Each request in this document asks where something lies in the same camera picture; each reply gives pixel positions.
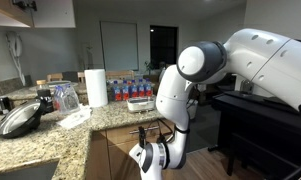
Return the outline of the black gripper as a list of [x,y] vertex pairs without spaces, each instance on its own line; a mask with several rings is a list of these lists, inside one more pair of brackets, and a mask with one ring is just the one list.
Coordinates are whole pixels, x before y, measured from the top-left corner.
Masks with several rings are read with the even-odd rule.
[[144,146],[147,144],[145,130],[142,126],[139,126],[138,131],[139,131],[139,146],[141,148],[144,148]]

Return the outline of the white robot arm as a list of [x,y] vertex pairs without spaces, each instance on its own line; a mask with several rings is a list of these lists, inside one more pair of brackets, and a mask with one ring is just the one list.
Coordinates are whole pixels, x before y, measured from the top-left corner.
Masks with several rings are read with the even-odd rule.
[[224,43],[200,41],[185,47],[169,66],[158,88],[156,108],[175,124],[174,140],[145,140],[129,152],[139,165],[141,180],[162,180],[164,169],[180,169],[186,160],[190,90],[237,74],[268,91],[301,115],[301,42],[280,34],[245,28]]

